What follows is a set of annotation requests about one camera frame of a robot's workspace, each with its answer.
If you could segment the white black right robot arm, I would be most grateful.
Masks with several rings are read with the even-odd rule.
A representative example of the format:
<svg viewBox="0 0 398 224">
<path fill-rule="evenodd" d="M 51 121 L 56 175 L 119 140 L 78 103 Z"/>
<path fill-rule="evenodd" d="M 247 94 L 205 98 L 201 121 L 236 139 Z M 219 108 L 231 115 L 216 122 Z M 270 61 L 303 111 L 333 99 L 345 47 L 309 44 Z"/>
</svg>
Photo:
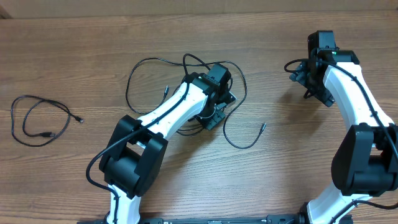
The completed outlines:
<svg viewBox="0 0 398 224">
<path fill-rule="evenodd" d="M 318 30 L 307 42 L 308 57 L 297 60 L 290 79 L 306 88 L 305 99 L 337 104 L 347 133 L 331 163 L 331 184 L 279 223 L 352 223 L 349 212 L 360 204 L 396 209 L 371 199 L 397 189 L 397 125 L 373 97 L 356 54 L 341 50 L 333 31 Z"/>
</svg>

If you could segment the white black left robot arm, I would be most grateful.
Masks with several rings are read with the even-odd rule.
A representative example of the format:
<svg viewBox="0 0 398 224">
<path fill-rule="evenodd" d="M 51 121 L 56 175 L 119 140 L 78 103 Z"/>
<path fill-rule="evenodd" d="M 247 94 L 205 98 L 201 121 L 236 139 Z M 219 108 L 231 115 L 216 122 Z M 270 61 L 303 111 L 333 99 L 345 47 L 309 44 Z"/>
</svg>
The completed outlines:
<svg viewBox="0 0 398 224">
<path fill-rule="evenodd" d="M 170 137 L 189 119 L 211 130 L 225 118 L 222 109 L 235 101 L 229 70 L 214 64 L 208 73 L 185 75 L 177 92 L 154 111 L 117 123 L 99 169 L 111 192 L 107 223 L 138 223 L 141 197 L 159 174 Z"/>
</svg>

